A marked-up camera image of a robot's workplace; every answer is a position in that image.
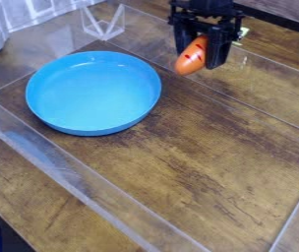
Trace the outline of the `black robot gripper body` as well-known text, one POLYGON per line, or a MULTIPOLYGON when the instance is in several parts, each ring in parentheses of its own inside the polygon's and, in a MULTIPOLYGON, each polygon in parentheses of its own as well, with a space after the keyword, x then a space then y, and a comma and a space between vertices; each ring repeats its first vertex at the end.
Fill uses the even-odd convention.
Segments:
POLYGON ((213 27, 229 32, 242 28, 245 14, 234 7, 234 0, 171 0, 169 24, 187 23, 197 32, 207 33, 213 27))

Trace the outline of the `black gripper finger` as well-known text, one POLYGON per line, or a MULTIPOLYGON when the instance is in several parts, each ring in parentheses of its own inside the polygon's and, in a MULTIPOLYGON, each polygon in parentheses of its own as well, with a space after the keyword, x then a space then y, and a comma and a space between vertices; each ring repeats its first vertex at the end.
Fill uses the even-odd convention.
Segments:
POLYGON ((206 68, 213 70, 226 63, 233 39, 230 33, 221 27, 209 30, 207 39, 206 68))
POLYGON ((197 38, 197 30, 187 23, 177 23, 174 27, 178 54, 182 54, 197 38))

